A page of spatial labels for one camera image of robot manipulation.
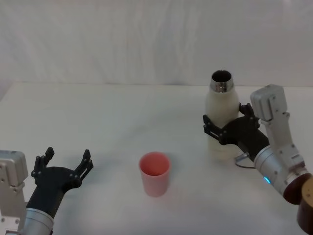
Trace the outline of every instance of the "white bottle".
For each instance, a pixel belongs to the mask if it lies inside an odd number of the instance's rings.
[[[206,114],[218,127],[223,128],[239,114],[239,99],[234,88],[230,72],[218,70],[212,75],[209,92],[206,96]],[[239,154],[235,145],[220,145],[208,136],[209,157],[217,160],[228,160]]]

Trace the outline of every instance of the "silver bottle rim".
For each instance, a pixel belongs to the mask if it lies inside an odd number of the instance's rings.
[[[225,93],[234,88],[231,73],[226,70],[217,70],[212,74],[210,87],[217,93]]]

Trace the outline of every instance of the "cup rim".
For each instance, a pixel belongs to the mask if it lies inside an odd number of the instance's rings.
[[[160,174],[160,175],[149,175],[149,174],[145,173],[145,172],[141,169],[141,163],[142,163],[142,161],[143,161],[147,156],[149,156],[149,155],[151,155],[151,154],[159,154],[159,155],[162,155],[162,156],[167,160],[167,162],[168,162],[168,169],[167,169],[163,174]],[[155,178],[163,177],[164,175],[168,174],[168,173],[171,171],[172,163],[171,163],[170,158],[169,158],[165,153],[163,153],[163,152],[158,152],[158,151],[153,151],[153,152],[149,152],[149,153],[146,153],[145,155],[143,155],[143,156],[140,158],[140,160],[139,160],[138,166],[139,166],[140,172],[141,172],[142,174],[144,174],[144,175],[147,176],[147,177],[150,177],[150,178],[154,178],[154,179],[155,179]]]

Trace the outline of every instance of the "brown object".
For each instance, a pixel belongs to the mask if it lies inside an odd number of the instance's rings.
[[[302,187],[297,220],[303,231],[313,235],[313,178],[307,180]]]
[[[299,176],[291,184],[287,186],[284,192],[284,199],[294,205],[299,205],[302,200],[302,186],[310,179],[312,175],[310,173]]]

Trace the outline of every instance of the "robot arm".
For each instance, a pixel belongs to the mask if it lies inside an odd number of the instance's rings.
[[[244,116],[222,129],[204,115],[204,132],[222,145],[239,146],[284,199],[300,205],[298,224],[306,233],[313,235],[313,177],[292,141],[284,89],[268,85],[252,93],[251,102],[253,109],[249,104],[240,105]],[[266,127],[268,137],[258,130],[259,119]]]
[[[53,155],[50,147],[45,156],[36,157],[31,175],[37,187],[26,207],[22,192],[23,181],[27,177],[25,155],[15,151],[0,151],[1,235],[52,234],[53,218],[64,194],[79,188],[93,168],[89,150],[85,151],[75,170],[46,167]]]
[[[284,168],[291,171],[304,167],[303,157],[291,138],[284,89],[268,85],[252,93],[251,102],[256,116],[266,127],[270,147]]]

